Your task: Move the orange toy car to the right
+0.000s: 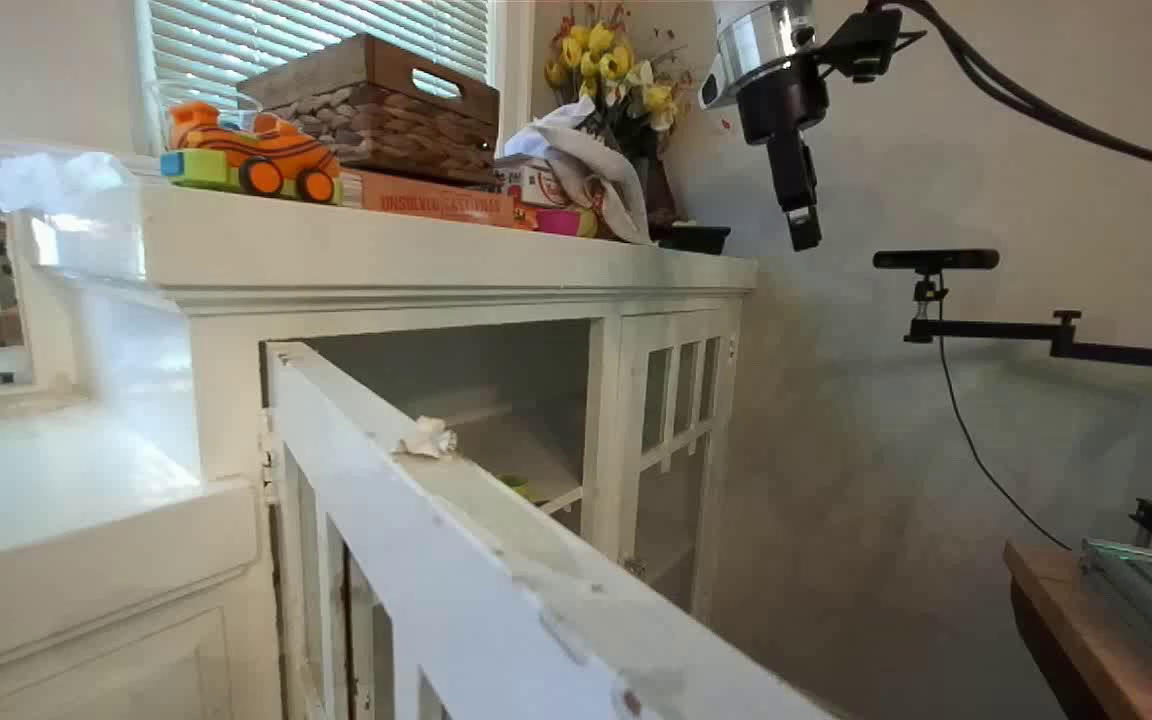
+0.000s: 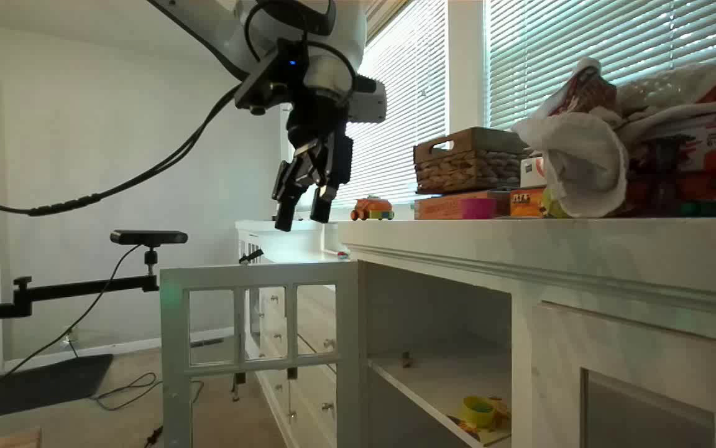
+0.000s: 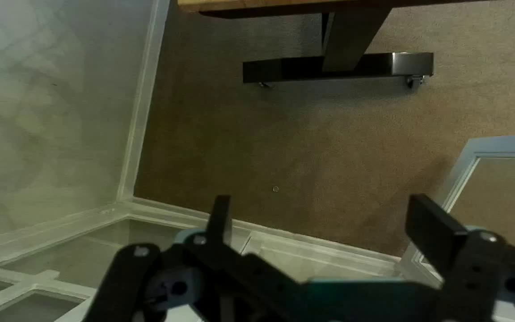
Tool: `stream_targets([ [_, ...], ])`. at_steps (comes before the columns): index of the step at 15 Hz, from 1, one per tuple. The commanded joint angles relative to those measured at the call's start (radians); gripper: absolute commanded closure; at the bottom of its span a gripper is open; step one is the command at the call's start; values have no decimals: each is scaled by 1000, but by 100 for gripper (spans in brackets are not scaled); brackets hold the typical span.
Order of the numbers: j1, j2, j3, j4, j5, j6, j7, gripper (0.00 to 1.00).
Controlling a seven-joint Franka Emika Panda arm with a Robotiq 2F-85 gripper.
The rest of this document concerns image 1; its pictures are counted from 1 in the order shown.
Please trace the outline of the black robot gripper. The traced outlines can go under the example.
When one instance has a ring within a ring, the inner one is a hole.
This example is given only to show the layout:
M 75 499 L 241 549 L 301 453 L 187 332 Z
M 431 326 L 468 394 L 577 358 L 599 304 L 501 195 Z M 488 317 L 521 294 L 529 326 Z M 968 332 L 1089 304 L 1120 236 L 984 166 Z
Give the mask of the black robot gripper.
M 824 120 L 826 88 L 819 67 L 801 58 L 736 91 L 742 140 L 767 152 L 774 204 L 796 251 L 819 242 L 817 163 L 802 130 Z

